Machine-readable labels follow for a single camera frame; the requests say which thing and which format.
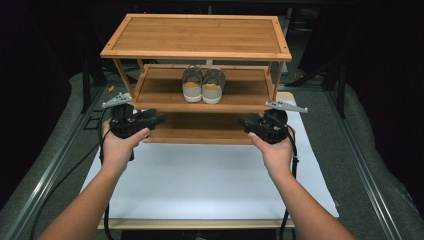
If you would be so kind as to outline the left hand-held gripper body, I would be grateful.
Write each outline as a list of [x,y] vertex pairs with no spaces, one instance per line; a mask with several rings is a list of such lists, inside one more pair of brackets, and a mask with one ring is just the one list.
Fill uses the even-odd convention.
[[110,129],[119,138],[128,138],[145,128],[141,112],[135,112],[131,105],[132,97],[119,93],[102,104],[102,108],[110,110]]

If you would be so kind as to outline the light wooden table board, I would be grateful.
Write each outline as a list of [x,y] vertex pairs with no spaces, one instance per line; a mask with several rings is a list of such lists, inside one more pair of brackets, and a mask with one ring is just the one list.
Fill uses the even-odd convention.
[[285,206],[252,145],[135,149],[110,201],[112,229],[277,228]]

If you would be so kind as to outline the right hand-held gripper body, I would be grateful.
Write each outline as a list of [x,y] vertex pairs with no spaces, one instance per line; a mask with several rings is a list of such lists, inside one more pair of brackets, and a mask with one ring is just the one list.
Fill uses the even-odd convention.
[[257,118],[259,125],[256,134],[265,142],[274,144],[281,142],[288,136],[288,111],[307,113],[308,109],[298,107],[282,100],[266,102],[265,110]]

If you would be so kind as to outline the person's right hand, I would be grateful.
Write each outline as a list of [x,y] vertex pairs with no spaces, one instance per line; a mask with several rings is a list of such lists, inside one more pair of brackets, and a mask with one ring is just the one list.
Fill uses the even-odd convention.
[[253,132],[249,133],[248,137],[261,152],[264,165],[272,179],[287,177],[291,174],[293,147],[288,139],[270,144]]

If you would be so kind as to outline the beige and white sneaker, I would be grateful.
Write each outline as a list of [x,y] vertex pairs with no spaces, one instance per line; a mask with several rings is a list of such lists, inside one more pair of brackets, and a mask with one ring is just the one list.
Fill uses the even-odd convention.
[[196,103],[202,100],[203,77],[203,69],[198,65],[190,65],[185,69],[182,76],[182,92],[186,102]]
[[202,100],[207,104],[220,102],[226,83],[226,76],[220,68],[212,67],[206,71],[202,81]]

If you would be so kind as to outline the wooden three-tier shoe rack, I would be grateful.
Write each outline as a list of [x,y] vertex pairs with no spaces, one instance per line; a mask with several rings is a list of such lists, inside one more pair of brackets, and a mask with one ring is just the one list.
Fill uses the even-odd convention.
[[[283,65],[292,59],[278,18],[249,15],[129,14],[101,55],[117,67],[137,61],[138,81],[126,86],[133,106],[167,116],[151,143],[247,143],[239,116],[281,98]],[[190,64],[224,71],[219,103],[185,101],[182,77]]]

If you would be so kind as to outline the black metal stand leg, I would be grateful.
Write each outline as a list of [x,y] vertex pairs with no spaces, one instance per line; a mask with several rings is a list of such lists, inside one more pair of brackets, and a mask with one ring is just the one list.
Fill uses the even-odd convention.
[[345,103],[345,77],[346,68],[343,64],[340,65],[337,75],[337,97],[336,97],[336,108],[339,115],[344,118],[344,103]]
[[85,113],[90,104],[91,104],[91,78],[90,78],[90,67],[89,67],[89,60],[86,59],[83,64],[83,71],[82,71],[82,88],[83,88],[83,107],[81,110],[81,113]]

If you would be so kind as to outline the person's left hand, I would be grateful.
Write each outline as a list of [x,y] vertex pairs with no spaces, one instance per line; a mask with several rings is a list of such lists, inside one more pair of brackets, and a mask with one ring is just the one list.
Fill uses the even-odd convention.
[[102,124],[102,128],[103,164],[101,172],[120,176],[127,168],[132,150],[149,136],[150,130],[148,128],[144,128],[136,132],[134,135],[122,139],[111,132],[109,120]]

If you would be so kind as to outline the white table sheet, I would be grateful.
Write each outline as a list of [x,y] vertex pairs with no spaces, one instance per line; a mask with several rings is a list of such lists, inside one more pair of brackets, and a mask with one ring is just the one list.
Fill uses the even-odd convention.
[[232,113],[171,113],[134,150],[110,201],[120,220],[279,220],[285,206]]

